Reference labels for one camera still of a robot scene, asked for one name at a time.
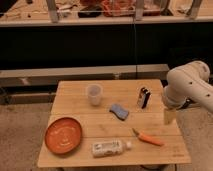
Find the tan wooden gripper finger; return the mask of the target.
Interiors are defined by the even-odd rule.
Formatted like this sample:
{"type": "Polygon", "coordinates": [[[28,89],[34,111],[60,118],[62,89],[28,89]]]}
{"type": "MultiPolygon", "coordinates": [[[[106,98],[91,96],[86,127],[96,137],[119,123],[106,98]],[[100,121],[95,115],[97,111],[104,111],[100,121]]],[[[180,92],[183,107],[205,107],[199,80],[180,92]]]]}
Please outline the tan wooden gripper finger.
{"type": "Polygon", "coordinates": [[[164,109],[164,124],[169,125],[176,118],[175,109],[164,109]]]}

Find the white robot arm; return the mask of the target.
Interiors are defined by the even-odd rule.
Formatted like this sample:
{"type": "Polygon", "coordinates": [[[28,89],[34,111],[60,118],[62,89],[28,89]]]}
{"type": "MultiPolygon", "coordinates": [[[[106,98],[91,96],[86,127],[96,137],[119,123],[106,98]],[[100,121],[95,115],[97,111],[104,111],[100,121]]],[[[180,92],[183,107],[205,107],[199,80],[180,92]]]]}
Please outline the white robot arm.
{"type": "Polygon", "coordinates": [[[191,99],[213,114],[213,85],[209,84],[210,68],[203,61],[192,61],[171,69],[163,88],[164,124],[176,118],[176,112],[191,99]]]}

